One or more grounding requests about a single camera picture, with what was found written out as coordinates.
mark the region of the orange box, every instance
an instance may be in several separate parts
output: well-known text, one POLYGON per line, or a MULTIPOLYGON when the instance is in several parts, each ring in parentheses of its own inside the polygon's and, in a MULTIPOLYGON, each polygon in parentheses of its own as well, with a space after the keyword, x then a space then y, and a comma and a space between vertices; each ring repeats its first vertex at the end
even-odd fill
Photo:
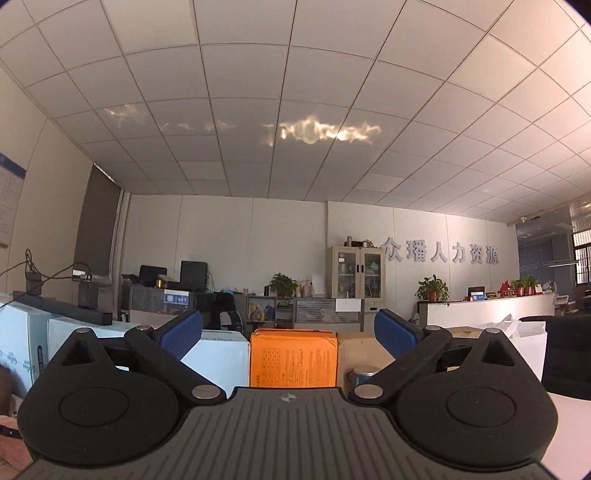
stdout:
POLYGON ((258 329, 251 335, 251 387, 334 387, 338 344, 333 332, 258 329))

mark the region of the crosshair logo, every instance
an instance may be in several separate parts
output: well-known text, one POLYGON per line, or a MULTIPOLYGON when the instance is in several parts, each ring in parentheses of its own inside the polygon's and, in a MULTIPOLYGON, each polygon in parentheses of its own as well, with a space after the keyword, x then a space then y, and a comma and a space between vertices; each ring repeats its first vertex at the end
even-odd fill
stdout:
POLYGON ((279 397, 286 403, 290 403, 296 400, 296 396, 293 393, 284 393, 282 396, 279 397))

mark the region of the black strap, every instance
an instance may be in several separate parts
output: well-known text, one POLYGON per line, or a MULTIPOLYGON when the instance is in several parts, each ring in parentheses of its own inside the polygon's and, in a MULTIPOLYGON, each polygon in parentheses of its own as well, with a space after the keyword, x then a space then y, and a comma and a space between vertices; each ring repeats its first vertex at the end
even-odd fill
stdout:
POLYGON ((4 425, 0 425, 0 435, 12 439, 22 440, 21 433, 17 429, 9 429, 4 425))

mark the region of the potted plant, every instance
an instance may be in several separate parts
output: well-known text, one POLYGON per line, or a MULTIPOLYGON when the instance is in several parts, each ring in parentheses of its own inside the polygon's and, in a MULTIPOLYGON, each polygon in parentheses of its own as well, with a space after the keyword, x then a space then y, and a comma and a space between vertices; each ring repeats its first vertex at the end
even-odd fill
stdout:
POLYGON ((515 290, 515 295, 518 297, 522 297, 524 295, 523 279, 518 278, 517 280, 511 280, 509 285, 511 286, 511 290, 515 290))
POLYGON ((292 297, 297 283, 287 275, 276 273, 269 282, 269 287, 278 297, 292 297))
POLYGON ((432 277, 425 277, 425 280, 420 281, 418 285, 419 287, 415 295, 422 300, 428 300, 434 303, 437 301, 448 301, 449 299, 447 284, 441 278, 437 278, 435 274, 432 277))
POLYGON ((528 275, 527 277, 523 278, 522 281, 523 286, 525 287, 525 294, 535 295, 535 286, 538 284, 538 281, 531 275, 528 275))

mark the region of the pink surface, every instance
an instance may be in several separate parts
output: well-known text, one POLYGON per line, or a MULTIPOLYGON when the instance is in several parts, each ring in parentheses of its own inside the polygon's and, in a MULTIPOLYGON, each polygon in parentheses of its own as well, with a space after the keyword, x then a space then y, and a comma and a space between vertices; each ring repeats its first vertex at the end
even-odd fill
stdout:
POLYGON ((542 464, 560 480, 581 480, 591 470, 591 401, 549 395, 558 428, 542 464))

